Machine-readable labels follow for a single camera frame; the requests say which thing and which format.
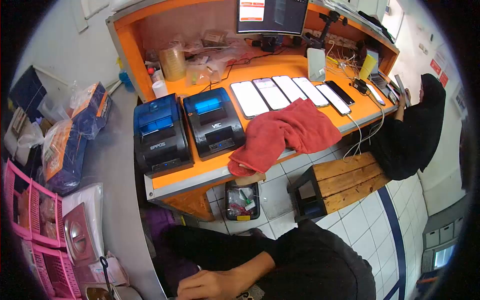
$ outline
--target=red sign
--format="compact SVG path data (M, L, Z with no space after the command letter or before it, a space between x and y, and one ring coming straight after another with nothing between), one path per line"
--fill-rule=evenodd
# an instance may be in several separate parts
M442 70L442 68L440 68L440 66L438 65L438 63L435 61L435 60L432 60L430 62L430 66L432 67L432 69L438 74L440 75L440 71Z
M444 87L447 85L448 77L447 77L447 74L445 74L445 72L442 72L442 75L440 75L440 82Z

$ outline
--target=orange desk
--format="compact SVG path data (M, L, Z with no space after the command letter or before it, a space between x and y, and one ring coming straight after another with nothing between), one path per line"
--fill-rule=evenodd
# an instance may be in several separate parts
M155 95L151 89L152 82L144 67L145 49L143 47L142 36L142 24L144 20L152 15L163 14L163 16L165 16L169 10L182 9L182 7L190 5L210 5L209 9L215 10L215 7L218 6L215 3L216 1L219 0L142 1L116 13L106 20L112 41L143 102L155 99ZM228 11L235 9L236 1L225 1L224 3L231 5L231 7L227 7ZM318 17L319 12L328 14L329 9L309 3L305 28L314 30L323 29L325 23ZM368 27L361 18L355 19L355 16L349 15L348 12L340 13L348 17L348 25L342 26L341 22L334 23L330 27L329 32L354 41L370 38L377 40L383 57L379 69L385 74L388 74L398 56L398 49L384 36ZM249 65L234 66L229 78L214 87L223 87L227 90L244 129L247 127L249 121L243 117L236 98L229 87L230 84L276 75L307 77L307 59L303 57L304 51L304 48L287 49L280 55L254 59ZM228 69L224 72L223 78L227 75L227 71ZM328 71L327 80L335 81L355 100L356 103L351 106L351 116L353 119L355 119L360 126L365 126L379 119L382 115L379 108L369 97L361 95L353 87L350 87L348 83L351 81L346 78L343 72L340 70L337 71L338 72ZM354 76L352 69L348 69L347 74L349 77ZM189 88L185 86L185 79L176 82L167 82L168 91L171 93L175 92L178 95L194 95L205 88L205 85ZM386 103L384 107L386 114L396 109L388 99L384 98L384 101ZM332 107L328 106L320 108L319 110L332 120L333 124L339 128L343 135L356 129L356 126L351 123L347 117L341 117ZM213 220L214 217L205 193L213 186L234 179L227 169L230 154L227 153L207 161L201 161L191 136L190 134L190 143L193 145L192 151L195 161L194 167L154 179L145 176L146 196L149 201L161 206L180 210L183 213L190 214L201 220ZM277 162L292 158L295 155L298 155L295 151L285 150Z
M288 49L280 55L254 59L249 65L234 66L228 79L214 87L223 87L226 89L244 129L248 126L249 120L244 118L239 104L230 89L230 84L276 75L288 75L290 77L307 76L307 59L299 55L298 52L299 50L296 49ZM352 77L354 76L352 69L347 70L347 74ZM326 78L327 80L335 81L354 99L355 104L350 107L352 110L351 116L355 121L358 121L360 126L365 126L381 118L382 114L378 106L373 103L368 96L360 94L355 88L349 86L348 84L351 83L351 80L347 79L344 73L328 70ZM185 88L185 79L167 83L167 86L171 92L175 91L177 94L186 95L197 94L205 88L205 85ZM392 112L396 107L393 106L390 100L385 97L383 97L383 99L386 103L384 107L385 113ZM332 106L319 108L319 110L330 118L332 123L340 129L343 135L356 129L356 126L349 118L340 116ZM195 145L191 134L190 143L191 145ZM192 154L195 161L193 168L154 179L145 176L147 198L149 201L168 205L201 219L209 220L211 219L211 215L208 209L208 201L204 194L211 187L234 179L226 167L229 162L228 157L231 153L226 153L207 161L201 161L199 159L195 147L192 147ZM295 151L286 151L277 163L296 155L298 154L296 154Z

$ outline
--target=charging cable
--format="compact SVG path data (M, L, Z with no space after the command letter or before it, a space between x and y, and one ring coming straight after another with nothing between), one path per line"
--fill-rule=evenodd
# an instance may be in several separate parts
M369 144L370 144L370 138L373 137L379 130L380 128L382 127L382 125L384 124L384 120L385 120L385 111L384 109L380 106L380 104L378 104L378 102L376 101L376 99L372 98L372 93L368 93L367 94L368 98L370 98L379 108L380 110L382 111L382 121L380 122L379 125L377 125L376 127L372 127L369 131L369 134L362 139L362 135L361 135L361 129L360 129L360 126L355 122L355 120L350 116L350 114L347 114L347 117L357 126L357 128L359 129L359 132L360 132L360 140L358 141L358 143L354 144L346 153L345 155L343 155L343 161L346 162L346 163L349 163L352 159L353 159L353 156L355 156L357 154L357 152L359 152L359 154L361 154L361 151L360 151L360 144L363 143L364 141L368 140L369 141ZM354 148L357 148L355 150L355 152L353 153L353 156L352 158L349 160L349 161L345 161L345 157L347 157L347 155L354 149Z

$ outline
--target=receipt printer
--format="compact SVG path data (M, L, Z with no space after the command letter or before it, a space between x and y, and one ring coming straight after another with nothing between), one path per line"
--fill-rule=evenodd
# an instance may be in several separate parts
M245 143L243 127L223 87L184 98L183 107L202 161Z
M135 157L145 175L159 177L193 167L176 94L135 107L133 143Z

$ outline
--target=red towel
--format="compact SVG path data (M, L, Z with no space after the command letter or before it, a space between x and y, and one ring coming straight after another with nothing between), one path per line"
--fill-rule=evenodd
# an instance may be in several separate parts
M337 127L310 99L300 98L282 110L255 117L245 134L245 145L230 155L228 163L235 176L267 172L286 147L297 153L315 153L342 138Z

